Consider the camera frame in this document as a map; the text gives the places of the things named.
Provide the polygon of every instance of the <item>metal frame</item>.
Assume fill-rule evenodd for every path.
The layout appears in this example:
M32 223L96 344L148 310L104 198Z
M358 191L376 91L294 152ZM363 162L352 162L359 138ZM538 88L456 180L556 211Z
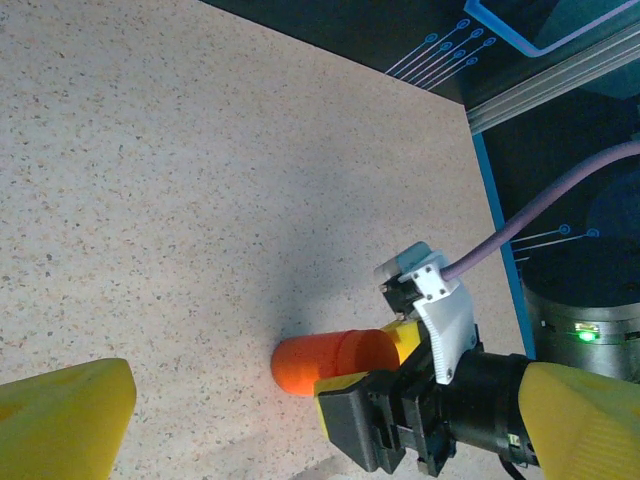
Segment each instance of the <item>metal frame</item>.
M467 112L482 133L563 93L640 58L640 21Z
M594 19L586 25L583 25L582 27L578 28L577 30L571 32L570 34L545 48L538 48L531 42L529 42L526 38L524 38L513 28L507 25L491 10L482 5L482 0L467 0L467 3L464 6L464 11L473 16L483 25L490 28L493 32L496 33L496 35L499 35L504 41L508 42L512 47L520 50L527 57L535 58L546 55L547 53L553 52L563 45L566 45L571 40L578 38L580 35L584 35L585 33L596 28L598 25L601 25L602 23L612 19L616 15L620 15L631 7L636 6L639 1L640 0L627 0L622 5L618 5L616 8L611 9L604 15Z

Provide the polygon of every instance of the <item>white sensor bracket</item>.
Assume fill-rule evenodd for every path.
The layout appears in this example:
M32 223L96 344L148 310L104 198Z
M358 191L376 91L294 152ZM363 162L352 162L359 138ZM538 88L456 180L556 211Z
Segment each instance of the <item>white sensor bracket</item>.
M413 307L429 332L436 382L441 385L451 383L460 357L478 342L471 295L460 280L445 281L440 274L448 264L444 254L435 251L398 279L412 281L422 295Z

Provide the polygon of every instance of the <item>orange plastic cup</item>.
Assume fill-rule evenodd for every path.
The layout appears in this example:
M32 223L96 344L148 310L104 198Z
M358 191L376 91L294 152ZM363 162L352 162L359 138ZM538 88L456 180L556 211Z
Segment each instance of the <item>orange plastic cup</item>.
M349 330L284 340L271 357L271 373L280 388L313 395L320 379L372 370L396 370L398 351L381 330Z

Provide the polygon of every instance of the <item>speckled countertop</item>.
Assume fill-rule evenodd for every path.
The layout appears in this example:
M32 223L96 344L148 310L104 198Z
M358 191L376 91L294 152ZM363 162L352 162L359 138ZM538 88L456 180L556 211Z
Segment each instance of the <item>speckled countertop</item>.
M463 108L195 0L5 2L0 39L0 381L129 360L115 479L386 478L269 357L387 323L371 272L414 241L492 231ZM520 351L500 259L465 279Z

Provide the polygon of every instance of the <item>blue edge trim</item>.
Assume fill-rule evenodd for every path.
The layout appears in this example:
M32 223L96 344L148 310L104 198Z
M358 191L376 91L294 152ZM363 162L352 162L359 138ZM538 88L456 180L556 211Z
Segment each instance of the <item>blue edge trim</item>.
M504 215L502 214L496 182L493 179L489 155L487 154L487 148L485 147L482 134L478 133L473 135L472 139L473 146L476 149L476 156L478 157L478 164L480 165L480 173L484 181L484 188L487 192L487 198L489 199L489 209L491 210L493 223L497 230L504 226ZM504 268L507 271L507 280L509 281L509 288L511 289L511 296L513 297L513 305L516 310L516 316L518 317L518 324L520 325L520 335L522 335L524 351L529 358L535 359L536 352L533 344L533 331L531 330L531 323L529 323L527 316L524 294L522 292L522 286L520 285L520 279L518 278L518 271L516 270L516 262L513 258L511 245L505 243L500 251L502 252L502 260L504 261Z

